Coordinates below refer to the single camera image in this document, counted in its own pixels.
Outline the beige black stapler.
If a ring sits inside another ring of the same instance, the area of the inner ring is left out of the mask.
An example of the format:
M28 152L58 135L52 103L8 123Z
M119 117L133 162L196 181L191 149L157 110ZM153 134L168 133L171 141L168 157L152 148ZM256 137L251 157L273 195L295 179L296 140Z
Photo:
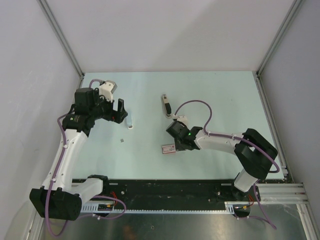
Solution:
M161 95L161 102L165 117L170 119L172 117L172 108L166 94Z

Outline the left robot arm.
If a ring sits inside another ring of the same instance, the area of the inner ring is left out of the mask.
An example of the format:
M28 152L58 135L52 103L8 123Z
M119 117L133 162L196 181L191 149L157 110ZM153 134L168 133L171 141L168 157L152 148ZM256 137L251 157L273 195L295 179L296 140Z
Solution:
M39 215L46 220L76 220L83 204L93 198L110 196L109 179L90 175L83 183L72 186L72 172L91 129L97 120L121 124L128 116L124 100L118 99L114 109L113 93L117 85L105 82L97 88L78 88L70 111L58 118L60 144L51 169L40 188L33 188L29 199Z

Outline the red staple box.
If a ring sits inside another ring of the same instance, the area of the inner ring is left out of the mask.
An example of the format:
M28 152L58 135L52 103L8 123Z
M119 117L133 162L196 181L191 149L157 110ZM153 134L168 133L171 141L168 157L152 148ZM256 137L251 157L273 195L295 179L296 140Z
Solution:
M176 146L174 144L162 145L161 151L162 151L162 154L172 154L177 152Z

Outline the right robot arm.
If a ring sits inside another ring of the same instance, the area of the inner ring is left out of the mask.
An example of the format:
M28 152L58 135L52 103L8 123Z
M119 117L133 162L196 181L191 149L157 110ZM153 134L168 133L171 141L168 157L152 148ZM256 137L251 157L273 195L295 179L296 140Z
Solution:
M275 162L277 149L253 128L240 135L213 133L199 126L188 129L185 123L174 120L166 132L178 151L216 150L235 155L242 170L233 180L230 194L237 201L247 197L250 188L268 174L280 171Z

